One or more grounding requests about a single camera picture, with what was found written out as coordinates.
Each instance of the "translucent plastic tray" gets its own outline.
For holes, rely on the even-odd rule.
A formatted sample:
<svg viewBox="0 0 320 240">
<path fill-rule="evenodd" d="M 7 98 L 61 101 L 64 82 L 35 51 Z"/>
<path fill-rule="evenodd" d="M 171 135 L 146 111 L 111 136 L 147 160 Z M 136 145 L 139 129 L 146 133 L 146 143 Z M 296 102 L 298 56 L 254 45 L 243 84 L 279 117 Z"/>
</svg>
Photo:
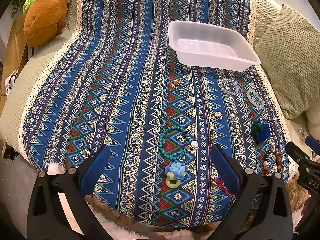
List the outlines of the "translucent plastic tray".
<svg viewBox="0 0 320 240">
<path fill-rule="evenodd" d="M 244 71 L 260 65 L 245 38 L 234 30 L 206 23 L 172 21 L 169 45 L 184 65 Z"/>
</svg>

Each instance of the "gray floor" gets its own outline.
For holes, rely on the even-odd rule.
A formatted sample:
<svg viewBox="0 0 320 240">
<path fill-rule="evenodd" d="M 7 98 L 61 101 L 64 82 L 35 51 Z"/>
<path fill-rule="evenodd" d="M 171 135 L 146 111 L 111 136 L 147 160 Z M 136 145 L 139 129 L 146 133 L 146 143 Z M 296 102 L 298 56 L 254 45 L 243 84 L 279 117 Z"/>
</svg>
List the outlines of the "gray floor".
<svg viewBox="0 0 320 240">
<path fill-rule="evenodd" d="M 29 201 L 36 176 L 36 170 L 22 156 L 19 155 L 14 161 L 0 158 L 0 201 L 25 237 Z"/>
</svg>

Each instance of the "green pillow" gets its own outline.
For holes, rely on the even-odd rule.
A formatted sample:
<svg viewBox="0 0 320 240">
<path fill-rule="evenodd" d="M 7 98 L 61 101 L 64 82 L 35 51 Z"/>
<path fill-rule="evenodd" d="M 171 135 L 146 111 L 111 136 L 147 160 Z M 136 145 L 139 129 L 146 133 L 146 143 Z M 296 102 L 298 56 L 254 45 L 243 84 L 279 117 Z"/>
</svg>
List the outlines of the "green pillow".
<svg viewBox="0 0 320 240">
<path fill-rule="evenodd" d="M 254 50 L 287 119 L 320 101 L 320 31 L 288 5 Z"/>
</svg>

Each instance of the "brown plush toy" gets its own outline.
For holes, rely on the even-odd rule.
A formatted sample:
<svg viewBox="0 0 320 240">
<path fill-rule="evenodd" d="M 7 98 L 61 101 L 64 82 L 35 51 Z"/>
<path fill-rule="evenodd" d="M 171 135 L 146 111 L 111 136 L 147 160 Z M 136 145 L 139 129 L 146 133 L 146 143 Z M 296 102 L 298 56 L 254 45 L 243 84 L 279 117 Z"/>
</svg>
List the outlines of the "brown plush toy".
<svg viewBox="0 0 320 240">
<path fill-rule="evenodd" d="M 31 47 L 47 44 L 66 26 L 67 0 L 27 0 L 24 35 Z"/>
</svg>

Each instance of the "light blue pipe cleaner flower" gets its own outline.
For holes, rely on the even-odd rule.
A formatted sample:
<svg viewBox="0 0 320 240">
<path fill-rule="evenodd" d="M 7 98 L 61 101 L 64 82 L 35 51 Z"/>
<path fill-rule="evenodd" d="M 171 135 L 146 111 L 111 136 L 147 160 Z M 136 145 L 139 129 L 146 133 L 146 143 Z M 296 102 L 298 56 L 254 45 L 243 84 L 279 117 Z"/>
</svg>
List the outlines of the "light blue pipe cleaner flower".
<svg viewBox="0 0 320 240">
<path fill-rule="evenodd" d="M 171 171 L 174 174 L 174 178 L 178 180 L 183 180 L 185 174 L 188 171 L 188 166 L 181 163 L 171 162 L 168 166 L 164 168 L 165 174 Z"/>
</svg>

